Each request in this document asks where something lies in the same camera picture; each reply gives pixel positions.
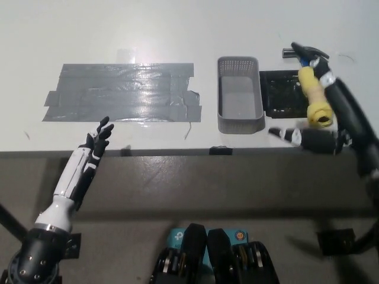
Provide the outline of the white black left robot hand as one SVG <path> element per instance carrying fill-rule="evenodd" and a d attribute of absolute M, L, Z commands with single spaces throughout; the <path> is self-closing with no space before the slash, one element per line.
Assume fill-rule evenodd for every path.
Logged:
<path fill-rule="evenodd" d="M 72 152 L 53 192 L 51 204 L 34 223 L 36 228 L 71 233 L 73 215 L 79 210 L 92 183 L 113 128 L 110 118 L 103 118 Z"/>

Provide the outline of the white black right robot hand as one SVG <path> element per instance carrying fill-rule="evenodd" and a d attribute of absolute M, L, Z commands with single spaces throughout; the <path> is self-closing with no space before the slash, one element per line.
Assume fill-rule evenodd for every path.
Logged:
<path fill-rule="evenodd" d="M 271 127 L 268 132 L 294 147 L 315 154 L 337 155 L 344 146 L 355 152 L 358 174 L 378 180 L 378 137 L 359 103 L 344 82 L 331 71 L 326 59 L 320 57 L 310 62 L 325 96 L 334 112 L 338 129 Z"/>

